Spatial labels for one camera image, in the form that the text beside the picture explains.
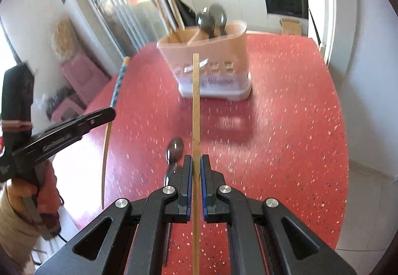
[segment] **sleeve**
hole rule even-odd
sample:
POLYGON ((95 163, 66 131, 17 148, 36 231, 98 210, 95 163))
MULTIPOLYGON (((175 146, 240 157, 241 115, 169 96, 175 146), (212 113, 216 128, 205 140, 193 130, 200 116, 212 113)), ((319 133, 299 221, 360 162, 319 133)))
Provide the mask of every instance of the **sleeve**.
POLYGON ((28 225, 16 215, 4 185, 0 192, 0 246, 18 265, 24 267, 39 235, 35 226, 28 225))

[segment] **black spoon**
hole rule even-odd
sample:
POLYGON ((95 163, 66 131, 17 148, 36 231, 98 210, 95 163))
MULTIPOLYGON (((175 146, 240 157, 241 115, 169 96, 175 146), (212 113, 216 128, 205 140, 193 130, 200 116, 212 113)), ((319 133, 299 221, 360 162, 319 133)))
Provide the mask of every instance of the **black spoon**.
MULTIPOLYGON (((166 149, 166 161, 169 167, 166 171, 166 175, 164 176, 164 181, 163 181, 164 186, 167 186, 169 184, 169 180, 172 173, 176 173, 177 171, 182 170, 182 167, 178 164, 178 161, 182 158, 183 153, 184 153, 184 142, 182 141, 181 137, 173 139, 168 144, 166 149)), ((167 264, 171 229, 172 229, 172 224, 168 223, 166 229, 164 250, 163 250, 163 266, 166 266, 167 264)))
POLYGON ((215 25, 220 29, 221 36, 225 36, 226 12, 218 3, 213 3, 208 9, 208 13, 214 17, 215 25))
POLYGON ((199 12, 196 15, 196 23, 200 30, 208 34, 208 38, 214 38, 214 28, 216 27, 215 19, 208 12, 199 12))

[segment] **pink chair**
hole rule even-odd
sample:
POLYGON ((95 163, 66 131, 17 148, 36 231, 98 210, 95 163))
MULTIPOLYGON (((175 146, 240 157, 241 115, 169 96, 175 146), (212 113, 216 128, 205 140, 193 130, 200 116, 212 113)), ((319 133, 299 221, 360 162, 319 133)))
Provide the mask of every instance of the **pink chair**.
POLYGON ((74 102, 71 98, 65 98, 60 105, 52 112, 51 118, 56 122, 67 120, 69 118, 76 118, 83 114, 83 108, 74 102))
POLYGON ((87 106, 108 83, 109 78, 82 51, 62 63, 66 80, 87 106))

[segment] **speckled tabletop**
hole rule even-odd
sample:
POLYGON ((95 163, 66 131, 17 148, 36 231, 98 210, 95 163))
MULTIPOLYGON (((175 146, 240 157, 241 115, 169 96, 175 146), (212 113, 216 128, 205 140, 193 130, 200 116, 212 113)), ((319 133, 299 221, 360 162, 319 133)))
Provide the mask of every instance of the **speckled tabletop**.
MULTIPOLYGON (((203 99, 201 152, 226 183, 248 197, 275 197, 332 248, 347 198, 348 153, 338 97, 312 40, 248 35, 249 99, 203 99)), ((109 105, 115 79, 89 106, 109 105)), ((101 211, 105 127, 60 152, 54 167, 65 208, 83 228, 101 211)), ((163 185, 164 151, 181 136, 191 154, 192 102, 182 99, 167 64, 150 44, 132 59, 117 105, 107 162, 105 204, 137 200, 163 185)), ((202 225, 202 274, 230 274, 225 224, 202 225)), ((192 224, 174 225, 164 274, 192 269, 192 224)))

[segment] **metal bolt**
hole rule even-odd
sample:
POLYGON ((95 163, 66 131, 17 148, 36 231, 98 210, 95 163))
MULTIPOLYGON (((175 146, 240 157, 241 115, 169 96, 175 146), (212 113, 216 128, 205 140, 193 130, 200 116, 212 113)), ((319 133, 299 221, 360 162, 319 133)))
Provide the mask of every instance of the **metal bolt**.
POLYGON ((277 199, 274 199, 273 197, 270 197, 270 198, 268 198, 268 199, 265 201, 265 204, 266 204, 267 207, 269 207, 269 208, 276 208, 276 207, 278 206, 279 202, 278 202, 277 199))
POLYGON ((174 188, 174 186, 171 186, 171 185, 165 186, 163 188, 164 194, 173 194, 175 191, 176 191, 176 189, 174 188))
POLYGON ((128 201, 126 199, 119 199, 115 204, 118 208, 124 208, 128 204, 128 201))
POLYGON ((221 185, 218 189, 221 193, 230 193, 230 191, 232 191, 229 185, 221 185))

